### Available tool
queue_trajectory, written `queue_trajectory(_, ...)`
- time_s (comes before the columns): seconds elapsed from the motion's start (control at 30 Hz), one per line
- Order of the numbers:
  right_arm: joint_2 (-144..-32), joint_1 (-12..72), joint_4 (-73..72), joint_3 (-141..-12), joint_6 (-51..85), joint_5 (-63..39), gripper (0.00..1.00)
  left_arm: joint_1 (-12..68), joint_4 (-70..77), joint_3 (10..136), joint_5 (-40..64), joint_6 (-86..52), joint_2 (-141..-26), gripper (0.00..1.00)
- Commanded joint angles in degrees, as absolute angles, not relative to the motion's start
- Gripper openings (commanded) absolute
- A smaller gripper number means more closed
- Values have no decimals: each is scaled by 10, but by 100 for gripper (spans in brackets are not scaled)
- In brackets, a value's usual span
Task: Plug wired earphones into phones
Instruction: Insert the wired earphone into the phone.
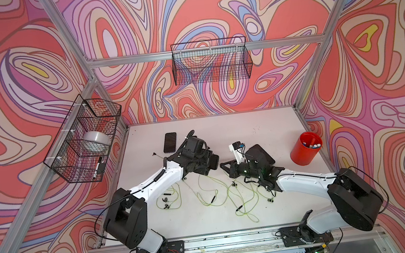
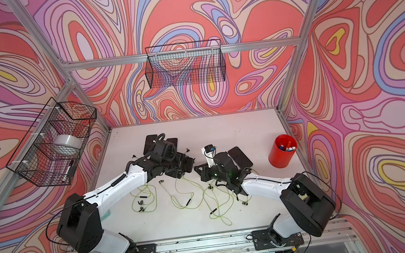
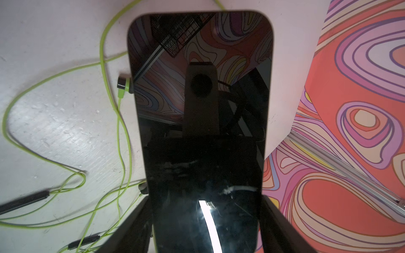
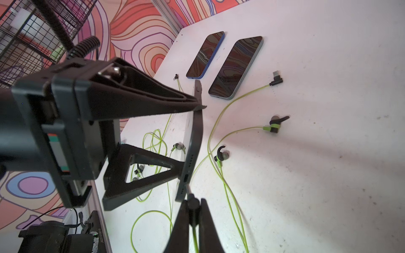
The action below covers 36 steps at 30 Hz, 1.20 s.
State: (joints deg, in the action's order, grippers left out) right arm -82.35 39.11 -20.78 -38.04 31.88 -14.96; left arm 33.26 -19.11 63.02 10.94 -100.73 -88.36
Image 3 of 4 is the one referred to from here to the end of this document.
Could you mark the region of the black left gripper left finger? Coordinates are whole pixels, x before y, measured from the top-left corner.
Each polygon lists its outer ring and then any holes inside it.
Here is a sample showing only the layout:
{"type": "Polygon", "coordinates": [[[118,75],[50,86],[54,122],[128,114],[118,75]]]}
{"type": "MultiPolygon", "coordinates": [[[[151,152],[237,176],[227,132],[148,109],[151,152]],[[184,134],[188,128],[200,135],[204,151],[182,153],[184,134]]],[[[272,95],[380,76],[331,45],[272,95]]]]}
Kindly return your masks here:
{"type": "Polygon", "coordinates": [[[151,201],[146,196],[98,253],[146,253],[152,234],[151,201]]]}

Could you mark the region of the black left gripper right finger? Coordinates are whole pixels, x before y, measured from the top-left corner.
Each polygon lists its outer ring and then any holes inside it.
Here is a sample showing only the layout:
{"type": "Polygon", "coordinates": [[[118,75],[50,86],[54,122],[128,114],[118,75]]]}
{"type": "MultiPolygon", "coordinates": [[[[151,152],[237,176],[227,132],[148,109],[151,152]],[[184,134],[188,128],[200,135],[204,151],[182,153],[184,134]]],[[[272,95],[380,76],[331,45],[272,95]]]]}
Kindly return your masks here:
{"type": "Polygon", "coordinates": [[[264,195],[261,197],[259,226],[264,253],[316,253],[264,195]]]}

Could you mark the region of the green earphones set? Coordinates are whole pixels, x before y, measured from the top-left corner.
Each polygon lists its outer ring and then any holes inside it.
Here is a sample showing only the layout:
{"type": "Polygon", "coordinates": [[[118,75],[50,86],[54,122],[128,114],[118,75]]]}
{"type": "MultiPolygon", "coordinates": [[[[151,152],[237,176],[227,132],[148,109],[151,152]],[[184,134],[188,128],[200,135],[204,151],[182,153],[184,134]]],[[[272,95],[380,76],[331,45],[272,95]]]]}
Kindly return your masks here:
{"type": "Polygon", "coordinates": [[[144,176],[134,100],[122,116],[131,146],[117,126],[109,96],[130,71],[126,33],[146,11],[231,8],[232,1],[142,1],[120,14],[127,1],[2,1],[1,112],[7,130],[40,160],[1,139],[1,202],[62,184],[51,195],[2,221],[37,229],[1,227],[3,253],[56,253],[83,235],[117,229],[139,202],[138,189],[110,191],[144,176]],[[98,66],[105,27],[105,70],[98,66]]]}

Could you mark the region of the black smartphone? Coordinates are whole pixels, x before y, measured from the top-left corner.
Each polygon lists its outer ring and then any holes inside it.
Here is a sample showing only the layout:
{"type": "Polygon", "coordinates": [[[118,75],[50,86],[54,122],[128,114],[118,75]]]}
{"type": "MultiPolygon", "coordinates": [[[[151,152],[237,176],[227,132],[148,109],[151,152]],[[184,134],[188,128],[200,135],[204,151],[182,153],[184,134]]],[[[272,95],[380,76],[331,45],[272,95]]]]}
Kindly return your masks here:
{"type": "Polygon", "coordinates": [[[271,24],[253,11],[149,14],[127,47],[157,252],[255,252],[271,24]]]}

